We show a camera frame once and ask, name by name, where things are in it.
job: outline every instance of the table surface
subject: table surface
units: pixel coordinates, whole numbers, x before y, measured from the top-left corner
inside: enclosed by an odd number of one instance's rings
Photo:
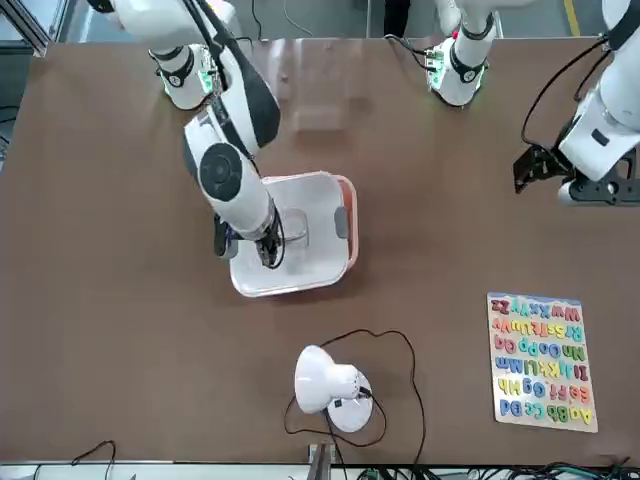
[[[504,40],[464,110],[428,94],[384,40],[277,41],[255,56],[283,109],[266,175],[326,170],[356,186],[360,258],[329,288],[248,300],[213,254],[212,214],[184,167],[178,112],[144,48],[53,45],[33,63],[0,178],[0,458],[302,462],[314,435],[283,412],[307,344],[398,329],[417,353],[431,464],[638,463],[636,209],[558,205],[558,182],[513,192],[537,91],[590,40]],[[587,62],[531,135],[572,116]],[[499,424],[489,291],[583,302],[600,432]],[[410,462],[420,413],[398,338],[329,348],[371,380],[385,439],[347,463]],[[323,428],[297,408],[292,428]],[[375,436],[378,417],[356,440]]]

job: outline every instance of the alphabet puzzle board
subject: alphabet puzzle board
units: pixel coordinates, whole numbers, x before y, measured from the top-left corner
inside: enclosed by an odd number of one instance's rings
[[[597,432],[579,301],[487,295],[496,420]]]

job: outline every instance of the yellow stripe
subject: yellow stripe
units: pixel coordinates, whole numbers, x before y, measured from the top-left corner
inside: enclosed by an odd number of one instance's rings
[[[576,16],[576,9],[573,8],[573,0],[564,0],[564,9],[567,12],[567,20],[569,20],[569,28],[571,29],[571,35],[574,37],[580,36],[580,25],[578,25],[578,17]]]

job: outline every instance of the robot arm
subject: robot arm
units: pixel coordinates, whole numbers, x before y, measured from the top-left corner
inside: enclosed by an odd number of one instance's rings
[[[427,83],[445,103],[462,107],[480,88],[487,55],[496,37],[493,12],[502,7],[523,7],[534,0],[457,0],[462,11],[458,36],[447,38],[429,52]]]
[[[532,146],[514,164],[516,192],[563,176],[567,204],[638,205],[635,147],[640,143],[640,1],[603,0],[613,62],[578,105],[551,149]],[[627,165],[621,176],[619,161]]]
[[[156,58],[184,57],[182,66],[168,74],[176,87],[174,103],[178,89],[199,81],[189,45],[206,45],[221,65],[228,87],[185,127],[187,166],[215,211],[216,253],[228,258],[236,241],[249,240],[255,242],[263,265],[276,267],[278,248],[284,244],[282,222],[253,163],[280,125],[280,108],[267,83],[206,0],[90,3],[149,46]]]

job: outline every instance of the black cable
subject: black cable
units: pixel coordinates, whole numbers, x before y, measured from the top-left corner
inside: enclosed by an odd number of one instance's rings
[[[331,419],[329,418],[329,411],[324,409],[324,418],[327,421],[327,428],[329,429],[329,434],[331,435],[331,439],[333,440],[333,444],[336,446],[336,453],[338,454],[338,458],[340,459],[340,463],[342,464],[342,471],[344,473],[344,480],[349,480],[347,477],[347,467],[344,466],[344,457],[342,456],[342,452],[340,451],[340,445],[338,445],[338,440],[335,437],[333,432],[333,427],[331,426]]]
[[[109,460],[109,463],[107,464],[107,470],[104,472],[104,480],[108,480],[109,470],[111,469],[111,467],[116,462],[116,442],[114,442],[113,440],[103,440],[98,445],[96,445],[91,450],[89,450],[88,452],[85,452],[82,455],[77,456],[76,458],[74,458],[71,461],[71,466],[75,467],[76,465],[78,465],[80,463],[81,460],[85,459],[89,455],[94,454],[95,452],[100,450],[102,447],[105,447],[107,445],[111,445],[111,460]]]
[[[253,15],[253,19],[256,21],[258,25],[258,41],[262,40],[262,24],[260,20],[258,20],[258,16],[256,15],[256,0],[251,0],[251,14]]]
[[[413,45],[411,45],[411,42],[409,41],[409,39],[399,37],[399,36],[394,35],[392,33],[387,33],[384,36],[384,38],[387,39],[387,40],[395,40],[396,42],[398,42],[400,45],[402,45],[404,48],[406,48],[410,52],[413,52],[416,55],[422,55],[423,57],[427,56],[427,50],[430,50],[430,49],[433,48],[433,47],[427,47],[427,48],[423,48],[423,49],[415,48]]]
[[[424,413],[424,404],[422,402],[422,397],[420,396],[420,392],[418,391],[418,386],[416,385],[416,351],[413,349],[413,345],[411,344],[407,336],[399,330],[386,330],[382,333],[373,333],[371,330],[368,330],[366,328],[358,328],[356,330],[352,330],[343,335],[332,338],[331,340],[327,340],[320,346],[324,348],[328,345],[331,345],[332,343],[335,343],[339,340],[343,340],[347,337],[350,337],[351,335],[355,335],[358,333],[366,333],[368,335],[371,335],[374,338],[380,338],[385,335],[399,335],[400,337],[402,337],[402,339],[405,341],[405,343],[409,347],[409,350],[411,351],[411,374],[410,374],[411,386],[413,387],[413,391],[415,392],[416,398],[418,399],[418,403],[420,404],[420,413],[422,415],[422,438],[420,439],[420,446],[418,448],[418,451],[416,452],[415,459],[413,460],[413,464],[415,466],[417,465],[418,460],[420,459],[420,454],[422,453],[422,449],[424,448],[424,442],[427,438],[427,425],[426,425],[426,418]]]
[[[418,390],[418,387],[417,387],[416,381],[415,381],[415,375],[416,375],[416,352],[415,352],[415,350],[413,348],[413,345],[411,344],[411,342],[407,338],[407,336],[404,333],[402,333],[402,332],[400,332],[398,330],[386,330],[386,331],[384,331],[382,333],[373,333],[371,330],[364,329],[364,328],[359,328],[359,329],[347,332],[347,333],[345,333],[343,335],[339,335],[337,337],[329,339],[326,342],[322,343],[320,346],[324,348],[324,347],[326,347],[328,345],[331,345],[332,343],[335,343],[335,342],[343,340],[343,339],[345,339],[347,337],[350,337],[351,335],[356,335],[356,334],[360,334],[360,333],[366,333],[368,335],[371,335],[374,338],[380,338],[380,337],[383,337],[385,335],[399,335],[406,342],[407,346],[409,347],[409,350],[411,351],[411,373],[410,373],[411,386],[413,387],[413,391],[415,392],[416,398],[418,399],[418,403],[420,404],[420,413],[422,415],[422,437],[420,439],[420,445],[419,445],[418,451],[416,452],[416,456],[415,456],[415,458],[413,460],[412,470],[414,470],[416,465],[418,464],[418,461],[420,460],[420,454],[422,453],[422,449],[424,448],[424,442],[425,442],[425,439],[426,439],[426,436],[427,436],[427,426],[426,426],[426,419],[425,419],[425,412],[424,412],[424,403],[422,402],[422,396],[420,395],[420,391]],[[346,442],[349,445],[352,445],[354,447],[359,447],[359,448],[370,447],[370,446],[375,445],[375,444],[379,443],[380,441],[382,441],[382,439],[384,438],[384,436],[385,436],[385,434],[387,432],[387,415],[386,415],[384,409],[382,408],[382,405],[380,405],[380,403],[376,399],[376,397],[374,395],[372,395],[371,398],[373,399],[375,405],[378,407],[378,409],[382,413],[382,417],[384,419],[384,427],[383,427],[383,430],[382,430],[382,433],[380,434],[380,436],[378,438],[376,438],[375,440],[373,440],[371,442],[368,442],[368,443],[365,443],[365,444],[357,444],[357,443],[352,442],[351,440],[348,440],[348,439],[344,438],[343,436],[341,436],[339,434],[335,434],[335,433],[333,434],[334,438],[339,438],[343,442]],[[330,432],[323,432],[323,431],[320,431],[320,430],[313,430],[313,429],[309,429],[309,428],[302,428],[302,429],[299,429],[299,430],[289,430],[289,428],[287,427],[287,415],[289,413],[289,410],[291,410],[291,406],[293,405],[294,401],[295,401],[295,395],[293,397],[291,397],[291,400],[289,401],[289,404],[287,405],[287,408],[286,408],[285,413],[284,413],[284,429],[289,435],[295,435],[297,433],[306,432],[306,433],[315,433],[315,434],[319,434],[319,435],[329,435],[329,436],[331,436]]]
[[[367,442],[367,443],[355,443],[355,442],[352,442],[351,440],[349,440],[348,438],[343,437],[339,433],[335,433],[334,432],[333,435],[331,435],[330,432],[323,432],[322,430],[314,430],[312,428],[300,428],[298,430],[289,430],[289,427],[287,426],[287,415],[289,414],[289,410],[291,410],[291,406],[293,405],[293,402],[295,402],[295,400],[296,400],[295,395],[293,397],[291,397],[291,400],[289,400],[289,404],[287,405],[287,408],[284,411],[284,431],[287,432],[289,435],[297,435],[298,433],[315,433],[317,435],[326,435],[326,436],[332,437],[332,438],[339,438],[340,440],[342,440],[343,442],[351,445],[352,447],[358,447],[358,448],[371,447],[371,446],[373,446],[373,445],[375,445],[377,443],[380,443],[382,441],[382,439],[384,438],[384,436],[386,435],[386,433],[387,433],[387,414],[385,413],[385,411],[382,408],[382,406],[380,405],[380,403],[378,403],[378,400],[376,400],[376,397],[371,396],[371,399],[373,400],[373,403],[375,403],[376,407],[378,407],[378,410],[380,410],[380,413],[382,414],[382,418],[384,420],[384,426],[382,428],[382,433],[380,434],[380,436],[378,436],[378,438],[376,438],[375,440],[372,440],[370,442]]]
[[[202,38],[204,39],[207,47],[209,48],[209,51],[210,52],[216,51],[217,49],[214,48],[213,46],[213,39],[211,38],[211,34],[209,33],[209,30],[204,24],[204,21],[202,20],[202,16],[200,15],[200,12],[198,12],[198,9],[196,8],[195,3],[193,3],[193,0],[182,0],[182,3],[184,4],[184,7],[187,9],[187,11],[189,12],[189,15],[191,16],[194,23],[198,27],[198,31],[200,32],[200,35],[202,35]]]
[[[576,102],[582,101],[582,95],[581,95],[582,87],[584,87],[584,84],[587,83],[589,78],[591,78],[591,75],[593,75],[593,72],[596,71],[596,68],[598,68],[598,66],[602,62],[604,62],[604,60],[609,56],[610,53],[611,53],[611,50],[607,50],[606,52],[604,52],[602,56],[598,60],[596,60],[596,62],[593,64],[593,66],[591,67],[591,70],[589,70],[589,72],[582,79],[582,81],[580,82],[580,85],[578,85],[578,88],[576,89],[576,93],[573,94],[573,99]]]
[[[210,15],[215,15],[211,10],[211,6],[206,1],[196,0],[196,2],[198,3],[200,9],[204,12],[204,14],[207,15],[207,17]],[[202,20],[202,16],[193,3],[193,0],[182,0],[182,3],[184,3],[186,9],[191,15],[191,18],[196,23],[200,35],[202,35],[207,44],[207,48],[209,48],[209,53],[212,54],[212,52],[219,50],[219,46],[214,47],[214,42],[211,38],[211,34],[209,33],[209,29],[205,26],[204,21]],[[214,56],[213,54],[211,56],[214,57],[213,63],[216,65],[216,70],[218,71],[218,77],[220,78],[222,89],[227,90],[229,88],[229,84],[227,83],[227,78],[224,76],[224,67],[220,62],[220,58],[218,58],[217,55]]]
[[[234,39],[236,42],[237,42],[238,40],[245,40],[245,41],[247,41],[247,42],[251,43],[251,46],[253,47],[253,39],[252,39],[251,37],[234,37],[233,39]]]
[[[598,48],[600,45],[604,45],[608,40],[609,40],[608,37],[605,35],[605,36],[603,36],[603,38],[598,40],[596,43],[591,45],[589,48],[587,48],[586,50],[584,50],[581,53],[579,53],[576,57],[574,57],[571,61],[569,61],[569,63],[565,64],[560,70],[558,70],[551,77],[551,79],[546,83],[546,85],[544,87],[542,87],[542,90],[540,90],[540,92],[538,93],[536,99],[533,101],[533,105],[531,105],[531,108],[529,109],[529,112],[527,113],[527,116],[524,119],[524,123],[522,124],[522,130],[520,131],[520,138],[522,139],[522,141],[524,143],[526,143],[527,145],[533,146],[533,147],[538,147],[538,148],[544,150],[548,155],[553,157],[551,152],[546,147],[544,147],[543,145],[539,144],[538,142],[535,142],[535,141],[530,140],[529,138],[527,138],[527,125],[529,124],[529,119],[531,118],[531,114],[533,113],[533,111],[538,106],[538,103],[540,103],[540,100],[542,99],[544,94],[547,92],[547,90],[549,90],[549,87],[551,87],[551,85],[558,79],[558,77],[560,77],[563,73],[565,73],[567,70],[569,70],[569,68],[571,68],[574,64],[576,64],[580,60],[582,60],[585,56],[587,56],[593,50]]]
[[[405,50],[407,50],[411,56],[413,57],[413,59],[415,60],[415,62],[420,66],[420,68],[422,68],[423,70],[426,70],[428,72],[435,72],[436,69],[434,67],[427,67],[426,64],[422,64],[422,62],[420,61],[420,59],[418,58],[418,55],[422,55],[422,56],[427,56],[427,52],[424,50],[418,50],[417,48],[413,48],[413,46],[411,45],[411,43],[409,42],[409,40],[405,40],[402,39],[396,35],[391,35],[391,34],[387,34],[384,36],[384,38],[386,38],[387,40],[394,40],[395,42],[397,42],[398,44],[400,44]]]
[[[269,268],[270,270],[275,270],[276,268],[280,268],[280,265],[282,265],[282,262],[284,261],[284,251],[285,251],[285,244],[286,242],[286,237],[284,236],[284,225],[282,225],[282,218],[280,217],[280,212],[278,211],[278,208],[275,206],[274,204],[274,215],[275,215],[275,220],[276,223],[278,224],[278,230],[280,230],[280,242],[281,242],[281,246],[282,246],[282,253],[280,254],[280,259],[273,265],[269,265],[267,268]]]

